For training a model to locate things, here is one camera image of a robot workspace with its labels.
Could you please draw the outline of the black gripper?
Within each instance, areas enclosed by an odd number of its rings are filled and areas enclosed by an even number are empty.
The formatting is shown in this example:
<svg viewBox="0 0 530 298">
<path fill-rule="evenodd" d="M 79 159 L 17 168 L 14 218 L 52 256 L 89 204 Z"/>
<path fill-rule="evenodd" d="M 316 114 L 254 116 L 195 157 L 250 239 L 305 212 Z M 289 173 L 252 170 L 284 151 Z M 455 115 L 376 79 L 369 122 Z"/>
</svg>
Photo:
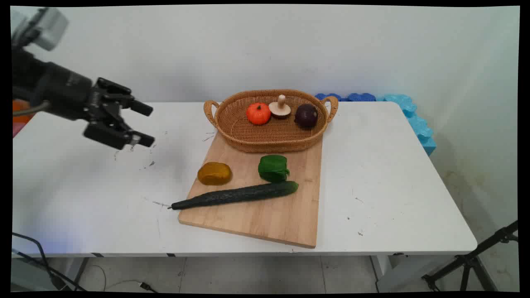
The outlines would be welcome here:
<svg viewBox="0 0 530 298">
<path fill-rule="evenodd" d="M 129 87 L 102 77 L 92 82 L 53 62 L 42 62 L 22 48 L 12 48 L 12 97 L 30 106 L 14 111 L 13 117 L 45 111 L 68 120 L 86 120 L 83 136 L 114 149 L 125 145 L 151 147 L 155 141 L 155 137 L 133 130 L 121 109 L 101 107 L 100 98 L 150 116 L 153 108 L 138 101 Z"/>
</svg>

